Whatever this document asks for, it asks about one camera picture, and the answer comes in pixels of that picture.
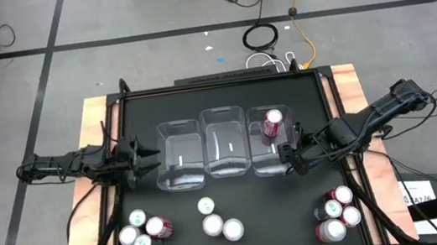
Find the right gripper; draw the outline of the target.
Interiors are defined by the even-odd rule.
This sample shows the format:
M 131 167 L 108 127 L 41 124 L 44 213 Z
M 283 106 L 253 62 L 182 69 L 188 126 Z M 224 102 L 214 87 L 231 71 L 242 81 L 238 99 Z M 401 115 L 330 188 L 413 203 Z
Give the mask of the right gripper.
M 296 148 L 293 150 L 292 144 L 287 141 L 277 146 L 280 162 L 290 162 L 291 168 L 298 175 L 306 175 L 311 170 L 311 166 L 319 165 L 323 161 L 334 162 L 336 155 L 330 146 L 325 125 L 316 132 L 307 133 L 302 124 L 296 122 L 294 125 Z

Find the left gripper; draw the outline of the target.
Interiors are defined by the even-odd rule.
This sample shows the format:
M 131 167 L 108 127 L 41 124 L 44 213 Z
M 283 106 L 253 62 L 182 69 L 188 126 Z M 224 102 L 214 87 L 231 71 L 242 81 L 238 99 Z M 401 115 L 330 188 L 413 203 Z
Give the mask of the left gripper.
M 139 146 L 138 140 L 135 138 L 120 138 L 114 149 L 117 165 L 120 168 L 117 171 L 120 183 L 128 189 L 136 190 L 138 183 L 138 156 L 147 158 L 159 154 L 159 150 Z M 159 166 L 160 162 L 142 166 L 142 176 L 147 175 Z

